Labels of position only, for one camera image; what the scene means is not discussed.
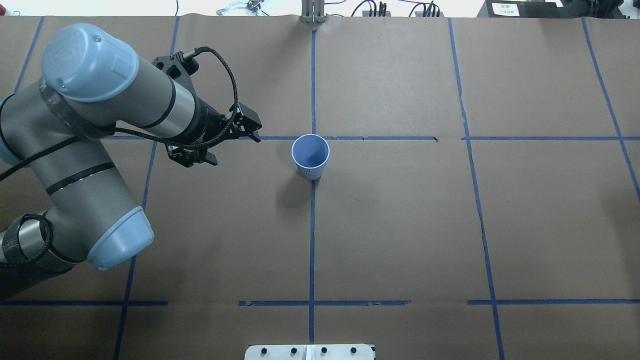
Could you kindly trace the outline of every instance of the light blue cap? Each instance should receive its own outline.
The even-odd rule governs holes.
[[[11,94],[7,97],[4,98],[4,100],[2,100],[2,102],[0,102],[0,113],[2,112],[2,107],[4,106],[4,104],[6,103],[6,101],[11,97],[14,96],[15,94]],[[16,155],[14,155],[11,150],[9,150],[9,146],[7,146],[7,144],[4,142],[4,139],[2,137],[0,137],[0,159],[2,159],[2,161],[4,161],[5,163],[11,165],[11,166],[15,166],[18,165],[18,163],[20,162],[20,159],[18,159],[18,157]]]
[[[87,260],[105,271],[146,249],[154,232],[141,206],[133,208],[104,233],[89,251]]]
[[[136,51],[91,24],[58,32],[42,58],[47,84],[69,99],[97,102],[123,92],[138,74]]]

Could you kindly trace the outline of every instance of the gray robotic arm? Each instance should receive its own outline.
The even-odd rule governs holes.
[[[194,57],[203,52],[217,56],[232,80],[234,104],[226,115],[201,100],[191,83]],[[74,24],[47,46],[42,71],[40,81],[0,103],[0,156],[11,165],[37,158],[30,166],[54,206],[0,233],[0,300],[86,259],[107,270],[153,241],[144,210],[100,138],[119,131],[163,142],[185,167],[216,165],[207,150],[224,140],[260,141],[257,114],[237,101],[231,71],[208,47],[151,64],[98,27]],[[116,120],[155,136],[115,127]]]

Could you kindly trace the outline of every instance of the white label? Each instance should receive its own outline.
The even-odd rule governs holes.
[[[493,6],[493,13],[495,15],[520,16],[520,13],[518,12],[518,5],[517,4],[491,3],[491,5]]]

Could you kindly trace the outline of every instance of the table surface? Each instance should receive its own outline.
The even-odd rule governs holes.
[[[227,7],[232,0],[179,0],[178,14],[199,13],[202,15],[216,15],[216,10]],[[436,3],[447,17],[476,17],[483,0],[439,0]],[[175,0],[157,1],[85,1],[85,0],[2,0],[1,4],[12,10],[18,10],[23,15],[56,15],[56,16],[163,16],[173,15],[176,11]],[[342,4],[326,6],[326,13],[350,16],[356,0],[345,1]],[[395,17],[406,17],[414,4],[398,0],[387,3],[388,10]],[[300,0],[266,0],[262,9],[269,15],[299,15],[301,13]],[[620,10],[632,19],[638,18],[638,9],[633,7],[633,0],[625,0]],[[234,10],[225,15],[249,15],[244,10]]]
[[[79,21],[146,59],[211,45],[264,140],[189,169],[104,140],[156,239],[0,303],[3,359],[310,342],[381,360],[640,358],[640,22],[3,17],[0,94],[37,81]],[[228,108],[223,68],[198,59],[198,95]],[[290,158],[311,132],[332,147],[313,183]],[[49,206],[28,169],[0,187],[0,224]]]

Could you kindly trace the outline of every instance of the blue cup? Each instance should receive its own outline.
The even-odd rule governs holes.
[[[291,157],[298,166],[298,173],[309,181],[322,175],[329,153],[329,143],[316,134],[302,135],[291,146]]]

